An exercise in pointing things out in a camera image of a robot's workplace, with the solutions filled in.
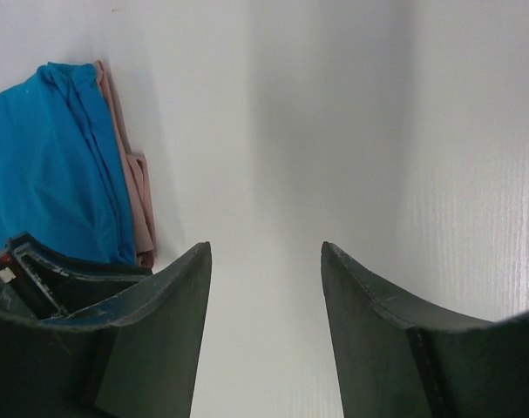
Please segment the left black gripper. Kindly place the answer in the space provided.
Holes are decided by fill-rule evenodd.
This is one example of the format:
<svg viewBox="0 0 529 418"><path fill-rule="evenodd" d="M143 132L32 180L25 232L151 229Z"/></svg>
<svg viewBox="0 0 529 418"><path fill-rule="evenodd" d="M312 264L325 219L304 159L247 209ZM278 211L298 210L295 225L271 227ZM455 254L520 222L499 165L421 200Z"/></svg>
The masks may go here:
<svg viewBox="0 0 529 418"><path fill-rule="evenodd" d="M67 257L22 233L0 250L0 310L33 320L67 318L152 274L141 266Z"/></svg>

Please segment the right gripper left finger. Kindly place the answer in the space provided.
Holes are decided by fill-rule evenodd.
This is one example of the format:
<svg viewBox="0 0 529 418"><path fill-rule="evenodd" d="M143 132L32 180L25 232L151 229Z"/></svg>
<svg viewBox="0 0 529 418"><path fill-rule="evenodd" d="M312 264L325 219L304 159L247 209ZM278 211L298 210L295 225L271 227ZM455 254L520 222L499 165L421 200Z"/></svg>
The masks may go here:
<svg viewBox="0 0 529 418"><path fill-rule="evenodd" d="M0 417L188 417L211 271L201 242L70 318L0 309Z"/></svg>

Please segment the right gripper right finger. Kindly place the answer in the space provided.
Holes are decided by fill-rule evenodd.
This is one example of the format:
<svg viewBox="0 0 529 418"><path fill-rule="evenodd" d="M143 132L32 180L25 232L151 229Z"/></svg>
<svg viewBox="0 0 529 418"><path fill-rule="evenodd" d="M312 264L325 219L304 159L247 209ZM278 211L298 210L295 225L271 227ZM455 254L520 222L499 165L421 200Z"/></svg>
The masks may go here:
<svg viewBox="0 0 529 418"><path fill-rule="evenodd" d="M398 287L322 245L347 417L529 417L529 312L490 322Z"/></svg>

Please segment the blue t shirt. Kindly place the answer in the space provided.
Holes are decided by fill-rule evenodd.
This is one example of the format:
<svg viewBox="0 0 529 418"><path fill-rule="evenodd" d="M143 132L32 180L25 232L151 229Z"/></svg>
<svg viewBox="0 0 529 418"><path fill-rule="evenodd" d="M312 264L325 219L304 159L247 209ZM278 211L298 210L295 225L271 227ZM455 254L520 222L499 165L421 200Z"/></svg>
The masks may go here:
<svg viewBox="0 0 529 418"><path fill-rule="evenodd" d="M112 117L92 64L45 64L0 92L0 246L24 232L69 257L136 261Z"/></svg>

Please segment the pink printed t shirt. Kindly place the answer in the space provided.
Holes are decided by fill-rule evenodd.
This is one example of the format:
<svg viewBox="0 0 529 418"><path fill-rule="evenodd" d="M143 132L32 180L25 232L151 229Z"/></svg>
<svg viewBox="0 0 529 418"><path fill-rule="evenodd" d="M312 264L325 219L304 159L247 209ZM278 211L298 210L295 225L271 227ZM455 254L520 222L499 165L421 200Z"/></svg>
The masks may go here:
<svg viewBox="0 0 529 418"><path fill-rule="evenodd" d="M109 72L100 60L94 62L96 82L112 117L112 125L119 150L125 185L132 212L132 230L136 262L144 268L153 268L156 255L156 233L153 202L146 159L132 152L125 134L125 126L116 95L112 91Z"/></svg>

